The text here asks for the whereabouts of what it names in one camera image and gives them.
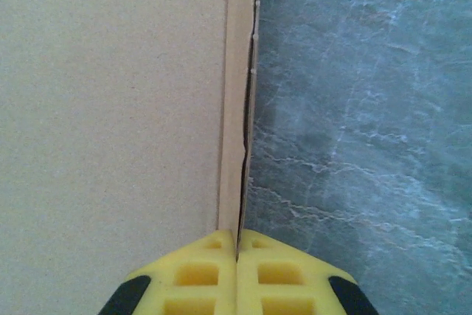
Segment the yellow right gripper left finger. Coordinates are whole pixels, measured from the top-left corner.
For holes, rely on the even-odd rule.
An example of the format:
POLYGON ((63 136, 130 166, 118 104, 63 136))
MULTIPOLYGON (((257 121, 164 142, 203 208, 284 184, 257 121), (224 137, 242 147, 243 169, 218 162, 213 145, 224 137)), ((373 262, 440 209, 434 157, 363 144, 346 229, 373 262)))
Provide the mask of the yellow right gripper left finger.
POLYGON ((100 314, 235 314, 235 245, 218 230, 132 271, 100 314))

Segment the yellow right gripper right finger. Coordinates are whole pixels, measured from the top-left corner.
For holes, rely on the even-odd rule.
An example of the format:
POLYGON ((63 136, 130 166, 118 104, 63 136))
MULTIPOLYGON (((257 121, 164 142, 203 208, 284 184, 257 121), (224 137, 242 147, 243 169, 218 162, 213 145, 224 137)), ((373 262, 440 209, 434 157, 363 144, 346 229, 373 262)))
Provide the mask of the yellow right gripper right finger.
POLYGON ((244 229, 237 259, 237 314, 377 314, 347 272, 244 229))

